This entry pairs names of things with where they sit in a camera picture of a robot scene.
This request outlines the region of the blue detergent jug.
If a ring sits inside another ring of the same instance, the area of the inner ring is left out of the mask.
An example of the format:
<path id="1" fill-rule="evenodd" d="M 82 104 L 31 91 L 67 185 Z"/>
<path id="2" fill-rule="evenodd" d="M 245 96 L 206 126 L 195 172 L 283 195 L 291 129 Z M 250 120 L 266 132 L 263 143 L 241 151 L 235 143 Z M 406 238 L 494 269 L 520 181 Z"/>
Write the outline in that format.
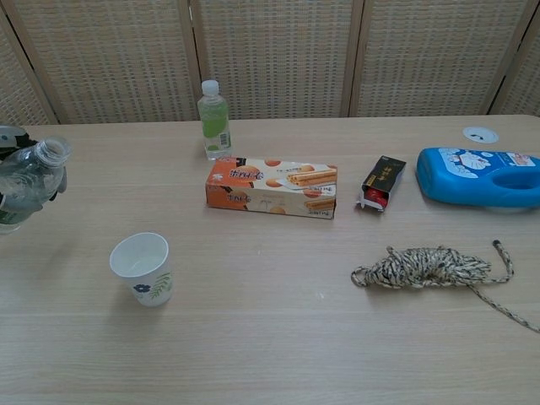
<path id="1" fill-rule="evenodd" d="M 417 160 L 422 193 L 442 203 L 540 208 L 540 158 L 505 151 L 425 148 Z"/>

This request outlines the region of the white flower-print paper cup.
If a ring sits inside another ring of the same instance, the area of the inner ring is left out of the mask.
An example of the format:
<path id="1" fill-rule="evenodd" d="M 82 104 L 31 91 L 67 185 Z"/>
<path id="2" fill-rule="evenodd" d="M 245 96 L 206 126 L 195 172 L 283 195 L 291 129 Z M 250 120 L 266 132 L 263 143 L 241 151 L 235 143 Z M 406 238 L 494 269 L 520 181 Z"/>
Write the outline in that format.
<path id="1" fill-rule="evenodd" d="M 120 242 L 111 252 L 109 264 L 141 305 L 155 307 L 172 295 L 169 254 L 169 244 L 162 235 L 143 232 Z"/>

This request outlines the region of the small open black box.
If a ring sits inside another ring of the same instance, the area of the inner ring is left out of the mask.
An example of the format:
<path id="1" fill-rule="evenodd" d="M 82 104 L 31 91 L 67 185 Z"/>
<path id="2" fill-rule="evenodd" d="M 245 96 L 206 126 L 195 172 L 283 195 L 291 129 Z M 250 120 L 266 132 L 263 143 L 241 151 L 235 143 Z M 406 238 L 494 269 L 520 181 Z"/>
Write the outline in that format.
<path id="1" fill-rule="evenodd" d="M 384 213 L 405 167 L 405 161 L 382 155 L 362 182 L 357 204 Z"/>

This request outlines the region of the woven rattan screen panel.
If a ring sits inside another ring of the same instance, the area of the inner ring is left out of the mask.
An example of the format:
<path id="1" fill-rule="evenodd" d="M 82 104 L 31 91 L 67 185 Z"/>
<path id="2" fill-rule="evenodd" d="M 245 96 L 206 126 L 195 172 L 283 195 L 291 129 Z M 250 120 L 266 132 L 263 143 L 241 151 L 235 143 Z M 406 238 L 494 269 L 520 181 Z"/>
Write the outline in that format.
<path id="1" fill-rule="evenodd" d="M 187 0 L 233 119 L 346 117 L 365 0 Z"/>
<path id="2" fill-rule="evenodd" d="M 197 119 L 188 0 L 0 0 L 60 124 Z"/>
<path id="3" fill-rule="evenodd" d="M 361 0 L 350 116 L 489 113 L 540 0 Z"/>
<path id="4" fill-rule="evenodd" d="M 0 3 L 0 124 L 57 124 L 58 120 Z"/>
<path id="5" fill-rule="evenodd" d="M 530 3 L 500 65 L 488 114 L 540 117 L 540 0 Z"/>

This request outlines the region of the orange egg roll box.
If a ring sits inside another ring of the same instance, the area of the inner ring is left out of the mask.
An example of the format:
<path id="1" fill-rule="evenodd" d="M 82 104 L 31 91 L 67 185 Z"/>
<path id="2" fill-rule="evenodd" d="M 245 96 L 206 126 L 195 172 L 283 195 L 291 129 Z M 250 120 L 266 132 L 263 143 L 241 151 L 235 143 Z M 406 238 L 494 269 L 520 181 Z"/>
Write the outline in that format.
<path id="1" fill-rule="evenodd" d="M 335 165 L 224 157 L 215 161 L 205 191 L 211 208 L 332 219 L 337 181 Z"/>

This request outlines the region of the small white-capped green-label bottle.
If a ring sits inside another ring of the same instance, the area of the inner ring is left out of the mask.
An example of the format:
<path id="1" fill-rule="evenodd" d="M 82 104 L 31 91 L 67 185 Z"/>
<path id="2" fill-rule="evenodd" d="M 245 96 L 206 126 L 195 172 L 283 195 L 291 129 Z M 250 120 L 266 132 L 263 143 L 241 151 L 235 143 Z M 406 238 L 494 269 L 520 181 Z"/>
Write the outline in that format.
<path id="1" fill-rule="evenodd" d="M 209 160 L 231 155 L 229 106 L 220 94 L 219 82 L 208 79 L 201 83 L 202 98 L 197 102 L 202 123 L 204 148 Z"/>

